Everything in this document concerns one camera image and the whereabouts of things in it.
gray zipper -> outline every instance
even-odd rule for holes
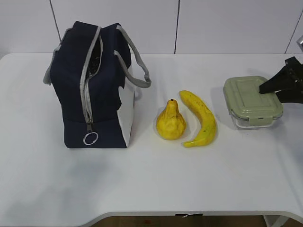
[[[101,30],[101,27],[98,27],[96,30],[96,34],[93,38],[93,41],[91,42],[91,45],[89,47],[84,65],[83,65],[83,70],[81,73],[81,78],[80,78],[80,96],[81,96],[81,104],[82,104],[82,109],[83,109],[83,115],[84,115],[84,119],[85,122],[87,123],[87,128],[88,128],[88,133],[91,133],[93,131],[92,129],[92,123],[93,123],[93,113],[92,113],[92,109],[91,109],[91,102],[90,102],[90,95],[89,95],[89,80],[94,77],[101,66],[101,58],[102,58],[102,52],[103,52],[103,43],[102,43],[102,38],[99,35]],[[89,61],[91,58],[91,54],[93,52],[94,46],[97,42],[99,38],[100,41],[100,63],[98,66],[97,71],[93,74],[93,75],[89,75],[88,78],[86,78],[86,74],[87,74],[87,69],[88,69],[88,65],[89,65]]]

zipper pull ring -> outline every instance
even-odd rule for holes
[[[83,138],[83,143],[85,145],[89,146],[89,145],[94,144],[98,140],[99,135],[98,135],[98,133],[96,133],[96,132],[93,131],[91,119],[88,119],[88,122],[86,124],[87,124],[87,133],[86,133],[86,135]],[[87,137],[90,136],[90,135],[93,135],[93,134],[96,136],[96,138],[91,143],[87,143],[86,142]]]

container lid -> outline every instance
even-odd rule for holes
[[[260,94],[259,86],[267,79],[260,76],[234,77],[226,80],[224,94],[229,112],[251,126],[269,125],[283,114],[275,93]]]

lunch bag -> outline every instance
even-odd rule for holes
[[[133,77],[129,46],[144,79]],[[44,83],[62,107],[69,148],[126,148],[134,117],[134,85],[151,85],[149,72],[121,27],[75,22],[53,53]]]

yellow pear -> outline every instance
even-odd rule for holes
[[[183,135],[185,128],[186,122],[179,112],[177,101],[169,100],[158,116],[158,133],[166,140],[176,140]]]

